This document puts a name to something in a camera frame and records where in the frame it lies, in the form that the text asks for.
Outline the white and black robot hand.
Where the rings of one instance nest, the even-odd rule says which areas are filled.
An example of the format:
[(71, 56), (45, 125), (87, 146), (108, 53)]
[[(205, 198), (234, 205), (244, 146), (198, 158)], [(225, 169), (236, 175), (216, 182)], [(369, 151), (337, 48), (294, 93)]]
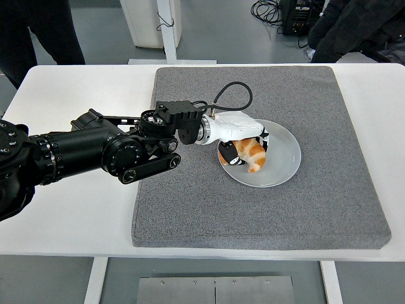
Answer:
[(250, 173), (266, 162), (269, 133), (257, 120), (241, 111), (226, 111), (211, 118), (203, 116), (200, 144), (219, 140), (218, 156), (222, 165), (248, 164)]

